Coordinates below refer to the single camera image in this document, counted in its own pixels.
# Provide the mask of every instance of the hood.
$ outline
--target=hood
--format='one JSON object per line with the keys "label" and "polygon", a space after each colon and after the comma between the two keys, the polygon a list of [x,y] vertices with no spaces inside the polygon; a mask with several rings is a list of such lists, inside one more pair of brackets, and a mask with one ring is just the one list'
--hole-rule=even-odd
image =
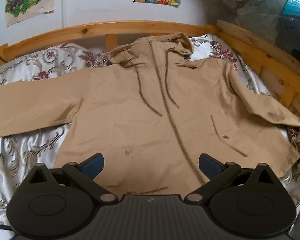
{"label": "hood", "polygon": [[120,64],[123,67],[138,66],[140,64],[148,65],[153,57],[151,43],[155,44],[156,50],[168,51],[173,49],[174,52],[183,56],[183,59],[193,53],[193,47],[188,36],[184,33],[175,33],[144,37],[133,43],[119,46],[109,53],[109,60],[112,64]]}

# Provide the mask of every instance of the drawstring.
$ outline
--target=drawstring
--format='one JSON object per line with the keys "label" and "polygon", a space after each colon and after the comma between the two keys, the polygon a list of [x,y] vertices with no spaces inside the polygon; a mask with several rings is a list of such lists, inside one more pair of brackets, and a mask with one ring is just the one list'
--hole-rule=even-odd
{"label": "drawstring", "polygon": [[175,122],[173,121],[173,118],[171,116],[171,112],[170,112],[170,109],[169,109],[169,106],[168,106],[168,103],[167,103],[167,100],[165,98],[165,95],[164,95],[164,91],[163,91],[163,86],[162,86],[162,81],[161,81],[161,78],[160,78],[160,74],[159,74],[159,68],[158,68],[158,65],[157,65],[157,62],[155,60],[155,57],[154,57],[154,51],[153,51],[153,47],[152,47],[152,44],[151,44],[151,41],[149,42],[150,44],[150,48],[151,48],[151,52],[152,52],[152,60],[153,60],[153,64],[154,64],[154,67],[155,67],[155,71],[156,71],[156,74],[157,74],[157,77],[159,79],[159,84],[160,84],[160,91],[161,91],[161,96],[162,96],[162,100],[163,100],[163,103],[164,103],[164,107],[167,111],[167,114],[168,114],[168,118],[169,118],[169,122],[173,128],[173,131],[174,131],[174,134],[177,138],[177,141],[178,141],[178,144],[180,146],[180,149],[183,153],[183,156],[185,157],[187,163],[189,164],[190,168],[192,169],[192,171],[194,172],[194,174],[196,175],[197,179],[199,180],[199,182],[203,185],[204,184],[204,180],[201,176],[201,174],[197,171],[197,168],[196,166],[192,163],[191,161],[191,158],[189,156],[189,153],[187,152],[186,150],[186,147],[185,145],[183,144],[183,141],[181,139],[181,136],[178,132],[178,128],[175,124]]}
{"label": "drawstring", "polygon": [[158,116],[160,117],[163,117],[162,114],[160,114],[157,110],[155,110],[145,99],[145,97],[143,96],[142,94],[142,89],[141,89],[141,81],[140,81],[140,76],[139,76],[139,71],[138,71],[138,68],[136,66],[134,66],[134,69],[136,70],[136,73],[137,73],[137,78],[138,78],[138,84],[139,84],[139,94],[140,94],[140,97],[142,99],[142,101],[153,111],[155,112]]}
{"label": "drawstring", "polygon": [[164,76],[164,83],[165,83],[165,86],[166,86],[166,91],[167,91],[167,95],[169,97],[169,99],[171,100],[172,103],[175,104],[175,106],[177,108],[180,108],[177,103],[173,100],[173,98],[171,97],[170,95],[170,92],[169,92],[169,89],[168,89],[168,52],[169,51],[174,51],[174,48],[170,48],[166,51],[166,73],[165,73],[165,76]]}
{"label": "drawstring", "polygon": [[[133,57],[127,61],[125,61],[126,64],[128,64],[128,62],[132,59],[135,59],[136,57]],[[158,116],[160,117],[163,117],[163,114],[160,114],[157,110],[155,110],[146,100],[146,98],[144,97],[143,93],[142,93],[142,89],[141,89],[141,80],[140,80],[140,75],[139,75],[139,71],[138,71],[138,68],[137,68],[137,65],[141,65],[142,63],[136,63],[136,64],[132,64],[131,66],[129,67],[126,67],[126,68],[131,68],[133,67],[137,73],[137,78],[138,78],[138,85],[139,85],[139,95],[142,99],[142,101],[146,104],[146,106],[149,107],[150,110],[152,110],[153,112],[155,112]]]}
{"label": "drawstring", "polygon": [[[177,107],[177,108],[180,108],[178,106],[178,104],[173,100],[173,98],[171,97],[170,95],[170,92],[169,92],[169,87],[168,87],[168,53],[170,51],[174,51],[174,48],[170,48],[166,51],[166,72],[165,72],[165,76],[164,76],[164,83],[165,83],[165,87],[166,87],[166,91],[167,91],[167,95],[169,97],[169,99],[171,100],[172,103],[174,103],[174,105]],[[158,116],[160,117],[163,117],[162,114],[160,114],[156,109],[154,109],[154,107],[152,107],[146,100],[146,98],[144,97],[143,93],[142,93],[142,89],[141,89],[141,80],[140,80],[140,75],[139,75],[139,71],[138,71],[138,68],[136,67],[136,65],[132,65],[131,67],[134,67],[134,69],[136,70],[136,73],[137,73],[137,78],[138,78],[138,84],[139,84],[139,94],[140,94],[140,97],[142,99],[142,101],[149,107],[149,109],[151,109],[153,112],[155,112]]]}

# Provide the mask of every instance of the bedding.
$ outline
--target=bedding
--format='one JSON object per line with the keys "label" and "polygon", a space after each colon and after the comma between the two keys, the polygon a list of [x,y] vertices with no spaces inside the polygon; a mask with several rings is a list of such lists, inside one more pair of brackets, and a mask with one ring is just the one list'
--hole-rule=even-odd
{"label": "bedding", "polygon": [[[255,73],[218,37],[204,35],[191,39],[194,53],[190,60],[217,57],[228,60],[247,87],[256,93],[271,93]],[[0,85],[19,80],[35,81],[53,78],[85,67],[105,66],[106,53],[94,54],[75,44],[61,44],[29,54],[0,67]],[[38,97],[45,97],[44,92]],[[51,168],[70,124],[44,128],[24,134],[0,138],[0,224],[8,224],[5,208],[14,190],[35,163],[44,162]],[[300,161],[282,178],[283,185],[295,198],[300,209],[300,183],[294,175],[300,172]]]}

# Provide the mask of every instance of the wooden headboard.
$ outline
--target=wooden headboard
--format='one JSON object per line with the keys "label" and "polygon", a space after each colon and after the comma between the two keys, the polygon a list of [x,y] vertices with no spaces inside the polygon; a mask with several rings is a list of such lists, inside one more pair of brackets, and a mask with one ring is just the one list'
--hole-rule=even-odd
{"label": "wooden headboard", "polygon": [[[183,32],[188,36],[206,33],[219,36],[233,49],[240,52],[247,64],[273,90],[280,102],[300,116],[300,63],[249,31],[230,23],[219,21],[217,26],[195,26],[160,21],[101,22],[72,26],[40,34],[9,46],[0,46],[0,57],[13,60],[30,51],[48,48],[65,41],[105,35],[106,51],[117,46],[119,33],[148,33],[149,36]],[[275,78],[269,79],[272,73]]]}

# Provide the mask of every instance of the beige jacket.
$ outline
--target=beige jacket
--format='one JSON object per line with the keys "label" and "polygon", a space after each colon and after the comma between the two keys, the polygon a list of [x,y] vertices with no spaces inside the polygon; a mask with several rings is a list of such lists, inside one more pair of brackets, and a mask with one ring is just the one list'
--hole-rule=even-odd
{"label": "beige jacket", "polygon": [[100,152],[96,182],[119,196],[185,196],[206,180],[201,153],[284,175],[299,153],[276,124],[299,118],[248,90],[230,63],[187,62],[192,52],[182,33],[146,37],[111,51],[111,66],[1,86],[0,136],[72,122],[55,167]]}

